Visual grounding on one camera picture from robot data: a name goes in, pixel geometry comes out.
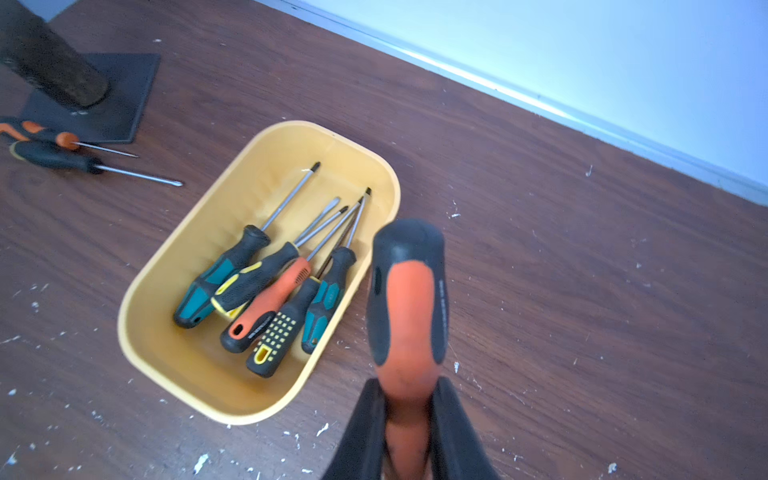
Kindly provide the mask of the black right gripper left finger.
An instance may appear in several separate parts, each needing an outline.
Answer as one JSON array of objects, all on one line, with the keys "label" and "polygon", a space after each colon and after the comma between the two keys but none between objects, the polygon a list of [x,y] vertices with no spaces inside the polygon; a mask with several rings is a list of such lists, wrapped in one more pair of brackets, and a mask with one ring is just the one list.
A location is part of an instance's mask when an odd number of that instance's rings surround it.
[{"label": "black right gripper left finger", "polygon": [[366,381],[323,480],[380,479],[385,451],[386,397],[376,378]]}]

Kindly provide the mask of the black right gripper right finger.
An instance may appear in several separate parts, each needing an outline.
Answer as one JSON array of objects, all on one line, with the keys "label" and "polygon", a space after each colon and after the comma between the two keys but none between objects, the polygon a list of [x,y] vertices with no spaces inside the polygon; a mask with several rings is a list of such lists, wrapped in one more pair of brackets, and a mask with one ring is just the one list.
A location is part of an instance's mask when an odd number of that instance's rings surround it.
[{"label": "black right gripper right finger", "polygon": [[433,479],[499,479],[446,377],[431,397],[429,447]]}]

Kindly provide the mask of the black yellow dotted screwdriver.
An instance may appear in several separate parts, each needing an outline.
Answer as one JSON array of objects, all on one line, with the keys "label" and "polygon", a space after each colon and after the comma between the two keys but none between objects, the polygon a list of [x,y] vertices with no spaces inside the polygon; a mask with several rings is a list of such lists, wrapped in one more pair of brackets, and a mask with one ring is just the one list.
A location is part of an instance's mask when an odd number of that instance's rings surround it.
[{"label": "black yellow dotted screwdriver", "polygon": [[303,280],[298,292],[288,300],[277,312],[261,336],[254,353],[248,357],[246,366],[256,375],[272,377],[293,342],[306,324],[309,307],[324,294],[327,286],[314,276]]}]

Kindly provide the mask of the small green handled screwdriver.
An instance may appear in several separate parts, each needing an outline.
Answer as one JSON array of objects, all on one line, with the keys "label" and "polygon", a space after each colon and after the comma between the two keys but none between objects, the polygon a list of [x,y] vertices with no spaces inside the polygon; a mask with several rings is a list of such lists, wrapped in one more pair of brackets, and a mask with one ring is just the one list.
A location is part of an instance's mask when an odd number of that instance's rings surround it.
[{"label": "small green handled screwdriver", "polygon": [[316,349],[344,295],[348,271],[357,261],[351,244],[370,195],[371,188],[367,187],[354,208],[354,219],[342,222],[342,233],[321,266],[320,286],[305,316],[301,346],[307,354]]}]

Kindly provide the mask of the orange handled screwdriver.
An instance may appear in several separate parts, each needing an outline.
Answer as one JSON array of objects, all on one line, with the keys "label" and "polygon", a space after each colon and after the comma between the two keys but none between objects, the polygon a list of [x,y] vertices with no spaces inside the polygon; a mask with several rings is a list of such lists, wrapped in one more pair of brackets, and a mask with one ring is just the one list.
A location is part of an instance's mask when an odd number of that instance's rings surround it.
[{"label": "orange handled screwdriver", "polygon": [[299,247],[324,228],[320,225],[305,237],[285,243],[278,251],[239,270],[216,290],[212,305],[232,320],[220,336],[225,350],[244,352],[263,333],[291,292],[310,276],[309,260],[300,255]]}]

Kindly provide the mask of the orange black large screwdriver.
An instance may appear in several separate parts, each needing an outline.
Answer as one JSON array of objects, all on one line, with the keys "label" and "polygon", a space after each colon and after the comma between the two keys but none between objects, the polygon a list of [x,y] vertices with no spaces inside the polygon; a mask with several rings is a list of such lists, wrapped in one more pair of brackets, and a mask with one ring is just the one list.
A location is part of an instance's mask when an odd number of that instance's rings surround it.
[{"label": "orange black large screwdriver", "polygon": [[448,338],[444,253],[440,230],[420,219],[395,220],[373,241],[366,320],[398,479],[421,479],[426,471],[430,401]]}]

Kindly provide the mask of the green black handled screwdriver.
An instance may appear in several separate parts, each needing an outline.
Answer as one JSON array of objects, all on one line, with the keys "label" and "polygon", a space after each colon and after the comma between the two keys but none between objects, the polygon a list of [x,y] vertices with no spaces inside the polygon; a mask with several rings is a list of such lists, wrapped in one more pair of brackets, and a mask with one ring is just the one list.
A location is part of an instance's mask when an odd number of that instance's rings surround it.
[{"label": "green black handled screwdriver", "polygon": [[320,166],[321,162],[317,161],[309,169],[262,227],[247,224],[240,240],[196,277],[174,312],[173,320],[177,326],[184,329],[194,328],[213,312],[211,298],[215,291],[236,271],[244,268],[259,250],[270,244],[271,238],[266,230]]}]

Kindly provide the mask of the small orange precision screwdriver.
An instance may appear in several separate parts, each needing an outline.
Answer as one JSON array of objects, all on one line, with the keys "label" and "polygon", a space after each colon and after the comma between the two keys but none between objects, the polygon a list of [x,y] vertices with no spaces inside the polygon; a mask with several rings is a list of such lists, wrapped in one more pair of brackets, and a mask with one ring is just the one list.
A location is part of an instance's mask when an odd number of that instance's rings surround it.
[{"label": "small orange precision screwdriver", "polygon": [[86,147],[107,153],[137,158],[137,155],[132,153],[85,143],[72,132],[47,128],[31,120],[24,120],[18,117],[2,116],[1,133],[18,141],[27,142],[38,140],[52,143],[69,151],[76,151],[80,147]]}]

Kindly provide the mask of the small black precision screwdriver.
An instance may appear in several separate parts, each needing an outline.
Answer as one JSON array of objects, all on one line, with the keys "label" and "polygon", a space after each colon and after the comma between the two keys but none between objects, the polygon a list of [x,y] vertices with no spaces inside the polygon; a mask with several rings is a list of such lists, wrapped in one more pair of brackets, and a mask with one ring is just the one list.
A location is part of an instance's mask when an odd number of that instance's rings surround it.
[{"label": "small black precision screwdriver", "polygon": [[111,167],[96,157],[78,154],[48,142],[16,141],[9,146],[9,152],[18,160],[47,169],[79,170],[93,175],[111,172],[174,187],[182,187],[184,185],[179,180]]}]

